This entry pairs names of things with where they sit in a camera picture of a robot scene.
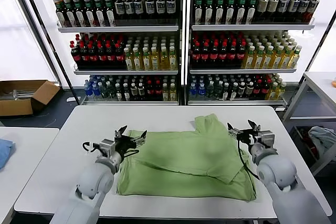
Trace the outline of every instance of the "bottle label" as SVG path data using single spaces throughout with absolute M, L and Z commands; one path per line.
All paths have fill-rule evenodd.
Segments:
M 77 16 L 77 18 L 78 18 L 79 25 L 80 25 L 81 27 L 85 27 L 85 20 L 84 20 L 84 17 L 83 17 L 83 13 L 77 11 L 77 12 L 76 12 L 76 16 Z
M 121 95 L 121 93 L 117 93 L 117 98 L 118 98 L 118 101 L 119 101 L 119 102 L 122 101 L 122 95 Z
M 66 23 L 65 23 L 63 13 L 57 12 L 56 15 L 57 15 L 57 18 L 58 18 L 59 22 L 61 23 L 61 26 L 66 27 Z
M 254 69 L 260 69 L 260 64 L 262 60 L 263 60 L 262 57 L 257 58 L 256 64 L 254 65 Z
M 176 12 L 175 0 L 167 1 L 167 13 L 174 14 Z
M 109 19 L 110 26 L 115 26 L 113 11 L 107 11 L 107 18 Z
M 115 2 L 114 5 L 115 5 L 115 11 L 117 14 L 119 15 L 125 14 L 125 8 L 124 8 L 123 2 L 122 3 Z
M 201 59 L 202 59 L 202 60 L 207 60 L 208 57 L 209 57 L 208 54 L 201 54 Z
M 307 13 L 315 12 L 318 3 L 319 2 L 317 2 L 317 1 L 311 0 L 309 5 L 308 5 L 308 8 L 307 8 Z
M 289 62 L 289 57 L 285 57 L 285 58 L 283 59 L 283 62 L 282 62 L 282 64 L 281 64 L 280 68 L 286 68 L 287 65 L 288 65 L 288 62 Z
M 197 8 L 195 11 L 195 25 L 199 25 L 201 23 L 202 18 L 202 9 Z
M 143 64 L 144 64 L 144 67 L 145 67 L 146 71 L 150 70 L 149 59 L 144 58 L 143 59 Z
M 125 2 L 126 14 L 134 14 L 133 2 Z
M 212 9 L 208 8 L 207 10 L 205 10 L 205 25 L 210 25 L 211 23 L 211 16 L 212 16 Z
M 237 54 L 237 59 L 238 60 L 242 60 L 244 58 L 244 54 Z
M 273 63 L 272 68 L 279 68 L 279 63 L 280 63 L 281 57 L 276 57 Z
M 71 26 L 76 27 L 76 20 L 75 20 L 75 17 L 73 16 L 73 13 L 67 12 L 67 15 L 68 15 Z
M 225 25 L 231 24 L 232 15 L 233 15 L 233 8 L 229 8 L 226 12 Z
M 264 13 L 266 11 L 268 0 L 259 0 L 257 11 Z
M 251 69 L 252 61 L 253 61 L 253 57 L 247 57 L 245 69 Z
M 127 70 L 132 70 L 132 61 L 130 59 L 126 60 Z
M 146 1 L 146 12 L 148 14 L 154 14 L 155 13 L 154 1 Z
M 238 9 L 237 19 L 236 19 L 236 25 L 240 25 L 242 23 L 244 12 L 245 12 L 244 8 L 239 8 Z
M 270 61 L 271 61 L 271 57 L 265 57 L 264 64 L 262 64 L 262 69 L 268 69 L 268 65 Z
M 289 2 L 287 11 L 290 13 L 295 13 L 299 7 L 300 1 L 291 0 Z
M 308 4 L 309 4 L 309 1 L 301 0 L 299 7 L 298 7 L 298 12 L 305 13 L 308 8 Z
M 88 10 L 88 11 L 86 12 L 86 15 L 88 16 L 90 26 L 95 26 L 95 25 L 94 25 L 94 24 L 95 24 L 95 21 L 94 21 L 94 18 L 93 18 L 93 13 L 92 13 L 90 10 Z
M 156 11 L 159 14 L 166 12 L 166 2 L 165 1 L 156 1 Z
M 270 13 L 273 13 L 276 11 L 277 6 L 278 6 L 279 1 L 278 0 L 270 0 L 268 1 L 268 5 L 267 5 L 267 11 Z
M 246 25 L 251 24 L 253 16 L 254 16 L 255 9 L 254 8 L 249 8 L 247 12 L 247 17 L 246 17 Z
M 134 59 L 134 66 L 136 70 L 140 70 L 140 60 Z
M 101 10 L 96 11 L 97 17 L 98 17 L 98 21 L 99 21 L 99 25 L 100 26 L 105 26 L 105 20 L 104 20 L 104 15 L 103 12 Z
M 226 59 L 226 54 L 218 54 L 218 58 L 220 60 L 225 60 Z
M 193 60 L 199 60 L 200 54 L 193 54 Z
M 223 9 L 222 8 L 217 9 L 215 19 L 216 25 L 219 25 L 222 22 L 222 16 L 223 16 Z
M 218 57 L 218 54 L 210 54 L 210 59 L 216 60 Z
M 143 4 L 142 1 L 134 2 L 134 9 L 136 14 L 143 14 Z
M 153 70 L 159 69 L 159 65 L 157 62 L 158 62 L 157 59 L 152 59 Z

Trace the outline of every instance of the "display shelf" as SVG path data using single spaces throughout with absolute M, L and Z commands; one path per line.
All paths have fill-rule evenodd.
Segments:
M 232 73 L 294 73 L 294 69 L 191 69 L 190 74 L 232 74 Z
M 102 27 L 59 27 L 61 33 L 129 33 L 142 31 L 178 31 L 178 26 L 102 26 Z
M 286 102 L 284 100 L 266 100 L 266 101 L 248 101 L 248 100 L 232 100 L 232 101 L 188 101 L 188 105 L 226 105 L 226 106 L 238 106 L 238 105 L 268 105 L 268 106 L 286 106 Z

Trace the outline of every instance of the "beverage bottle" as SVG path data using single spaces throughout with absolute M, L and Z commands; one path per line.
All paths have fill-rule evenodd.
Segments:
M 166 47 L 161 47 L 160 66 L 161 66 L 161 70 L 170 69 L 170 61 L 169 61 L 169 56 L 167 55 Z
M 261 69 L 269 69 L 269 63 L 271 61 L 273 54 L 273 46 L 268 46 L 266 53 L 261 61 Z
M 208 42 L 204 42 L 202 51 L 201 51 L 201 62 L 202 64 L 206 64 L 209 57 L 209 44 Z
M 309 5 L 307 7 L 306 12 L 303 14 L 303 22 L 309 23 L 311 18 L 313 17 L 313 14 L 320 3 L 320 0 L 310 0 Z
M 288 62 L 290 60 L 290 53 L 293 49 L 293 46 L 288 46 L 285 50 L 285 54 L 281 57 L 279 68 L 287 68 Z
M 309 0 L 300 0 L 300 4 L 296 13 L 295 22 L 303 22 L 304 13 L 307 11 Z
M 265 100 L 274 100 L 275 99 L 275 94 L 276 94 L 277 86 L 278 86 L 278 83 L 277 82 L 273 82 L 272 88 L 269 89 L 269 91 L 267 92 L 267 94 L 265 96 Z
M 234 100 L 237 95 L 238 83 L 234 82 L 230 90 L 230 100 Z
M 175 54 L 175 47 L 169 47 L 169 62 L 170 62 L 170 70 L 176 70 L 176 54 Z
M 195 25 L 200 25 L 202 21 L 202 0 L 196 0 L 194 9 Z
M 210 50 L 210 63 L 214 66 L 217 63 L 218 57 L 218 42 L 214 43 L 214 46 Z
M 228 0 L 226 5 L 225 25 L 230 25 L 233 18 L 235 0 Z
M 223 10 L 224 10 L 224 0 L 217 0 L 216 4 L 216 16 L 215 16 L 215 24 L 219 25 L 222 23 L 222 18 L 223 18 Z
M 299 58 L 300 58 L 300 51 L 301 51 L 302 47 L 301 46 L 297 46 L 294 50 L 294 54 L 290 57 L 289 63 L 287 65 L 287 68 L 290 69 L 294 69 L 296 66 L 296 63 L 298 62 Z
M 266 9 L 268 5 L 269 0 L 259 0 L 257 11 L 256 11 L 256 20 L 259 22 L 262 22 L 266 18 Z
M 205 13 L 204 24 L 205 25 L 210 25 L 212 21 L 212 11 L 213 11 L 212 2 L 213 0 L 206 0 L 205 6 L 204 6 L 204 13 Z
M 240 25 L 243 23 L 243 18 L 244 18 L 244 13 L 245 13 L 245 1 L 246 0 L 239 0 L 237 8 L 236 8 L 236 13 L 235 13 L 235 20 L 236 20 L 236 25 Z
M 176 101 L 176 87 L 174 83 L 170 84 L 169 94 L 170 94 L 170 100 Z
M 192 54 L 193 65 L 198 65 L 200 63 L 200 57 L 201 57 L 201 50 L 199 49 L 199 42 L 196 42 Z

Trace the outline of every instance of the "white tabletop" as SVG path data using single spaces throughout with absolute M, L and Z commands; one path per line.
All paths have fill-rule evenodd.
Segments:
M 336 88 L 331 85 L 331 82 L 336 80 L 336 72 L 305 72 L 303 76 L 309 87 L 336 110 Z
M 13 205 L 59 129 L 0 127 L 0 138 L 15 143 L 15 151 L 0 169 L 0 223 L 8 222 Z
M 305 187 L 315 194 L 326 214 L 332 214 L 286 129 L 275 111 L 267 106 L 77 106 L 14 208 L 19 212 L 54 213 L 67 200 L 83 169 L 96 159 L 97 154 L 86 154 L 82 149 L 85 141 L 113 139 L 114 130 L 124 125 L 128 125 L 130 130 L 193 131 L 191 122 L 194 118 L 211 113 L 215 113 L 225 125 L 230 122 L 238 129 L 247 129 L 247 119 L 250 119 L 261 124 L 262 130 L 273 131 L 276 136 L 275 148 L 294 162 Z M 229 198 L 120 196 L 116 194 L 116 184 L 107 194 L 100 208 L 100 216 L 207 219 L 276 217 L 271 198 L 259 181 L 256 181 L 257 199 L 251 202 Z

